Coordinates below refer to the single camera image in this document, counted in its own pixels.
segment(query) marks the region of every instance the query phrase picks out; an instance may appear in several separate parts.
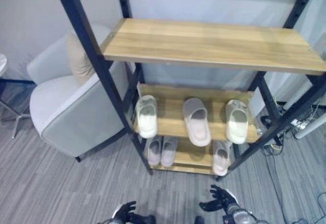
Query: wooden shelf board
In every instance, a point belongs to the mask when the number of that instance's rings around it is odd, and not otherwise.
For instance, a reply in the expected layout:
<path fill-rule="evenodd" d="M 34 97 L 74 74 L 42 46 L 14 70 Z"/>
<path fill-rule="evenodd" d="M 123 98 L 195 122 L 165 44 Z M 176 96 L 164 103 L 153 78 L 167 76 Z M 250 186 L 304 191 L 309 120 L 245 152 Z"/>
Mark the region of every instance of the wooden shelf board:
<path fill-rule="evenodd" d="M 158 166 L 151 166 L 151 168 L 154 170 L 214 175 L 214 172 L 211 167 L 207 168 L 207 167 L 195 167 L 193 165 L 177 165 L 177 164 L 175 164 L 172 167 L 163 167 L 161 165 L 158 165 Z"/>
<path fill-rule="evenodd" d="M 193 145 L 188 138 L 179 138 L 174 163 L 211 168 L 213 161 L 212 143 L 206 147 Z"/>
<path fill-rule="evenodd" d="M 212 143 L 206 147 L 197 147 L 188 138 L 180 138 L 173 166 L 164 167 L 157 165 L 151 166 L 151 168 L 163 171 L 215 175 L 212 170 L 212 163 Z"/>
<path fill-rule="evenodd" d="M 322 75 L 326 62 L 296 30 L 122 19 L 101 50 L 107 60 Z"/>
<path fill-rule="evenodd" d="M 208 123 L 211 138 L 227 140 L 225 104 L 231 99 L 238 99 L 248 104 L 252 92 L 219 91 L 212 89 L 174 88 L 166 86 L 141 85 L 142 96 L 150 94 L 157 99 L 158 135 L 188 137 L 183 120 L 182 106 L 190 97 L 200 98 L 208 111 Z M 134 124 L 138 132 L 137 120 Z M 257 130 L 252 117 L 249 117 L 247 143 L 257 140 Z"/>

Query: white wall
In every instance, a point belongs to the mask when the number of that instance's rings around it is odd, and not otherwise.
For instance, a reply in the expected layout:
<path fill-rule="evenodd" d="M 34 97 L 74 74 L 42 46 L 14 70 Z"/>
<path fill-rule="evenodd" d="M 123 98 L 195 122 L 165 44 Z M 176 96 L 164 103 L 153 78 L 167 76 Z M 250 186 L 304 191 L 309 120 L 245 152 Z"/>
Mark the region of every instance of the white wall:
<path fill-rule="evenodd" d="M 89 20 L 113 27 L 118 0 L 81 0 Z M 71 28 L 60 0 L 0 0 L 0 53 L 9 69 L 3 78 L 30 79 L 26 65 Z"/>
<path fill-rule="evenodd" d="M 230 24 L 282 27 L 295 0 L 130 0 L 134 18 L 190 20 Z M 255 72 L 212 68 L 143 65 L 148 83 L 215 87 L 245 90 Z M 268 72 L 266 81 L 272 94 L 284 84 L 290 73 Z M 264 107 L 261 95 L 251 102 L 254 115 Z"/>
<path fill-rule="evenodd" d="M 306 39 L 315 51 L 326 61 L 326 0 L 310 0 L 295 29 Z M 278 101 L 286 102 L 307 80 L 306 76 L 291 74 L 276 93 Z M 326 105 L 326 98 L 321 103 Z"/>

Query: white pipe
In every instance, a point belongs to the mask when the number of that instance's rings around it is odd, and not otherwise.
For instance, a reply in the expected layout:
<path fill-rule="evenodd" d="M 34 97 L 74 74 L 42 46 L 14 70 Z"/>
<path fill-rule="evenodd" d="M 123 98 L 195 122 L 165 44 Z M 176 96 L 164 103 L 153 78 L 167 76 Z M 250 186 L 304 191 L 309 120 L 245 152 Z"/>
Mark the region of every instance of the white pipe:
<path fill-rule="evenodd" d="M 305 129 L 302 131 L 299 131 L 295 136 L 296 139 L 301 139 L 305 135 L 309 134 L 313 130 L 317 129 L 319 126 L 324 124 L 326 122 L 326 113 L 324 113 L 321 117 L 319 117 L 317 120 L 309 124 Z"/>
<path fill-rule="evenodd" d="M 292 95 L 292 97 L 290 97 L 290 99 L 287 101 L 287 103 L 283 106 L 283 108 L 285 110 L 288 110 L 295 102 L 297 102 L 302 95 L 304 95 L 304 93 L 306 91 L 308 91 L 310 88 L 312 87 L 311 82 L 307 79 L 305 81 L 305 83 L 303 83 L 303 85 L 294 92 L 294 94 Z"/>

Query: slide sandal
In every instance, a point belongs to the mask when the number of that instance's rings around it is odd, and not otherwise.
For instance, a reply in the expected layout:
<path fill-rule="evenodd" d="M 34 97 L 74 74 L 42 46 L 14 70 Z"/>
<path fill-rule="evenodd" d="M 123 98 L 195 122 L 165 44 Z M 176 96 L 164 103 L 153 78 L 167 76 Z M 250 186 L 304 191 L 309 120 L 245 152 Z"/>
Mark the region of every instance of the slide sandal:
<path fill-rule="evenodd" d="M 161 160 L 162 137 L 155 136 L 147 140 L 147 160 L 152 166 L 158 165 Z"/>
<path fill-rule="evenodd" d="M 157 102 L 151 95 L 145 95 L 136 105 L 139 134 L 151 138 L 157 134 Z"/>
<path fill-rule="evenodd" d="M 179 139 L 173 136 L 163 138 L 161 165 L 171 167 L 174 162 L 175 152 L 178 147 Z"/>
<path fill-rule="evenodd" d="M 231 142 L 213 142 L 213 171 L 218 176 L 225 176 L 230 162 Z"/>
<path fill-rule="evenodd" d="M 232 99 L 226 107 L 226 136 L 234 144 L 243 144 L 248 133 L 248 108 L 239 101 Z"/>

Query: armchair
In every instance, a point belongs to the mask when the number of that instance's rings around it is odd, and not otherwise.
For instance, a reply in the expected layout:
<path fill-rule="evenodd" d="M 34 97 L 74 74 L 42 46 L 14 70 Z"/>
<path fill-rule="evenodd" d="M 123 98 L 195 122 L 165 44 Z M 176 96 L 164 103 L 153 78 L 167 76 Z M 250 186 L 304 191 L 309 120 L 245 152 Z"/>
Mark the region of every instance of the armchair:
<path fill-rule="evenodd" d="M 94 24 L 92 30 L 99 44 L 110 33 L 103 25 Z M 72 76 L 65 37 L 31 61 L 27 71 L 37 84 L 30 99 L 32 121 L 49 145 L 78 160 L 123 129 L 97 74 L 82 86 Z M 114 62 L 110 73 L 123 99 L 128 88 L 124 63 Z"/>

